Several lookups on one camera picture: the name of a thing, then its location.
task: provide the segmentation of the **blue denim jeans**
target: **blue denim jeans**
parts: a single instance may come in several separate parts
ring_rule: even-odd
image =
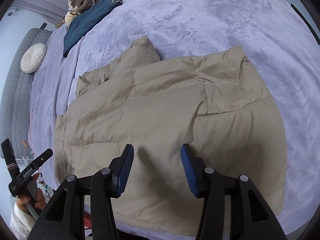
[[[122,0],[100,0],[92,8],[74,18],[63,39],[63,57],[67,57],[71,48],[86,35],[97,23],[115,7],[122,5]]]

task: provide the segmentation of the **human hand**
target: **human hand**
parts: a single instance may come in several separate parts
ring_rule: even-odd
[[[39,173],[36,173],[35,175],[32,176],[32,180],[37,180],[39,178]],[[29,211],[27,210],[25,204],[29,203],[30,198],[25,195],[19,195],[16,201],[17,207],[25,212],[26,214],[29,214]],[[44,209],[47,203],[45,202],[45,198],[43,196],[43,192],[41,189],[38,188],[38,193],[37,193],[37,202],[35,204],[35,207]]]

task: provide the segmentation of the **gray quilted headboard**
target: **gray quilted headboard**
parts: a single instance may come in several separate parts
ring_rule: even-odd
[[[24,53],[36,43],[46,44],[51,31],[31,29],[22,40],[4,83],[0,103],[0,143],[9,138],[16,156],[21,159],[25,147],[22,140],[28,141],[30,126],[29,101],[33,73],[26,74],[20,69],[20,62]],[[30,148],[27,150],[29,159],[33,159]]]

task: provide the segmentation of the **metal screw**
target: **metal screw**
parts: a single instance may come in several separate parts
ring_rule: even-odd
[[[214,173],[214,169],[211,168],[211,167],[206,167],[206,168],[204,169],[204,171],[205,171],[206,173],[209,173],[209,174]]]
[[[71,181],[73,181],[73,180],[75,180],[75,176],[74,175],[69,175],[68,177],[67,177],[67,181],[69,181],[69,182],[71,182]]]
[[[103,168],[103,169],[101,170],[101,173],[102,173],[102,174],[108,174],[108,173],[110,173],[110,169],[109,169],[109,168]]]
[[[247,182],[249,180],[249,178],[246,175],[241,175],[240,179],[244,182]]]

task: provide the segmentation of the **round white cushion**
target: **round white cushion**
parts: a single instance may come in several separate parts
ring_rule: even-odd
[[[37,43],[31,46],[25,54],[22,56],[21,59],[21,70],[25,73],[32,73],[36,71],[47,52],[47,48],[43,43]]]

